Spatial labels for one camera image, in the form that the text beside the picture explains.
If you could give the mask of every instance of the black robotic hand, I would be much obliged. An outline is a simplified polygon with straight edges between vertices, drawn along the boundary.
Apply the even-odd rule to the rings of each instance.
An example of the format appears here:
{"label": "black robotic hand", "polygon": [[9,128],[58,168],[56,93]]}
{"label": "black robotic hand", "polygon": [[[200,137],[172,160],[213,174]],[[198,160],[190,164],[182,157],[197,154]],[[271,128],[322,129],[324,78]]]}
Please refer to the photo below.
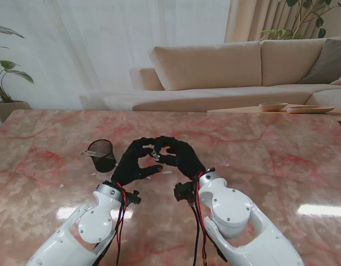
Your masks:
{"label": "black robotic hand", "polygon": [[[164,147],[169,147],[166,151],[174,155],[160,154],[160,150]],[[157,137],[155,139],[154,151],[159,155],[160,163],[176,166],[183,175],[191,180],[201,172],[206,171],[193,148],[188,143],[179,141],[174,137]]]}
{"label": "black robotic hand", "polygon": [[147,176],[160,172],[163,169],[161,165],[153,165],[146,168],[140,168],[138,165],[139,158],[150,155],[153,151],[152,148],[145,148],[143,146],[154,145],[154,143],[154,139],[147,139],[145,137],[134,140],[122,155],[119,165],[111,177],[111,181],[125,186],[132,181],[144,179]]}

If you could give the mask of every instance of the table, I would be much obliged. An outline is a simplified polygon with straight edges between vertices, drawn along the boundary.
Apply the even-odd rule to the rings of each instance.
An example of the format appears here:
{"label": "table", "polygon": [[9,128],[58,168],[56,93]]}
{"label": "table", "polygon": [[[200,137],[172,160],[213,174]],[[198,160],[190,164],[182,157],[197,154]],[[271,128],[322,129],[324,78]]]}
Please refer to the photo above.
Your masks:
{"label": "table", "polygon": [[[15,111],[0,128],[0,266],[23,266],[78,205],[94,202],[110,174],[80,155],[92,141],[109,139],[120,160],[132,140],[159,135],[189,142],[206,167],[250,196],[306,266],[341,266],[341,127],[331,117],[43,110]],[[186,181],[165,167],[126,187],[142,202],[125,215],[122,266],[192,265],[195,218],[173,195]],[[253,236],[248,226],[231,243]],[[115,247],[101,266],[114,264]],[[227,265],[212,245],[207,252],[209,265]]]}
{"label": "table", "polygon": [[[293,114],[290,114],[289,112],[286,112],[286,109],[290,108],[290,107],[295,107],[295,106],[307,106],[307,105],[288,104],[285,108],[283,108],[280,111],[275,111],[275,112],[265,111],[265,113],[293,115]],[[248,114],[255,114],[255,113],[263,112],[263,111],[260,110],[259,106],[250,106],[250,107],[240,107],[240,108],[217,109],[217,110],[210,110],[208,112],[243,112],[243,113],[248,113]],[[334,110],[327,112],[323,115],[332,116],[339,123],[341,123],[341,109],[339,109],[339,108],[334,108]]]}

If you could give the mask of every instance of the marble table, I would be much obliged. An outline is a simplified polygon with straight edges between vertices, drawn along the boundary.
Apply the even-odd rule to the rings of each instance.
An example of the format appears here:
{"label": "marble table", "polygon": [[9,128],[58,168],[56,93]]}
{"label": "marble table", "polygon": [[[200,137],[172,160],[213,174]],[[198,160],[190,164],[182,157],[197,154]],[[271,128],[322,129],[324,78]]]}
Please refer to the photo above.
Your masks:
{"label": "marble table", "polygon": [[[92,141],[110,140],[119,160],[132,140],[159,135],[189,142],[206,167],[249,195],[306,266],[341,266],[341,127],[331,117],[42,110],[16,111],[0,128],[0,266],[24,265],[79,204],[95,202],[94,188],[110,174],[80,154]],[[195,219],[173,196],[186,181],[165,167],[127,186],[142,203],[125,215],[122,266],[192,265]],[[231,244],[254,235],[249,224]],[[113,265],[115,246],[101,266]],[[210,244],[207,252],[209,266],[228,265]]]}

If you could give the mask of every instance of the white curtain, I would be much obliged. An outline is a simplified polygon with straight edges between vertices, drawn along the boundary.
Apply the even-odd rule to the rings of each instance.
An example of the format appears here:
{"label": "white curtain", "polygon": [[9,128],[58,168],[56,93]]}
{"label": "white curtain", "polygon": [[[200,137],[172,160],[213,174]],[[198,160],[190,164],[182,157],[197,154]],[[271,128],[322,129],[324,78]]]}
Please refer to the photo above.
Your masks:
{"label": "white curtain", "polygon": [[4,0],[0,60],[35,81],[6,76],[12,98],[35,109],[81,109],[78,96],[130,90],[129,69],[149,67],[156,45],[223,43],[230,0]]}

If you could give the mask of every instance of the beige sofa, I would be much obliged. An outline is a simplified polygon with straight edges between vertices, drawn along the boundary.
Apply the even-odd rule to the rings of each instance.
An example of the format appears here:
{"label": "beige sofa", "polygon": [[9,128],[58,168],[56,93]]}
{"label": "beige sofa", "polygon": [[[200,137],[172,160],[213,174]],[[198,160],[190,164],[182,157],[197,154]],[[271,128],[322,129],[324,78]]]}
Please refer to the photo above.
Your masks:
{"label": "beige sofa", "polygon": [[135,90],[99,91],[80,99],[87,110],[207,111],[263,102],[341,108],[341,85],[296,84],[317,61],[324,42],[156,47],[149,53],[155,69],[130,71]]}

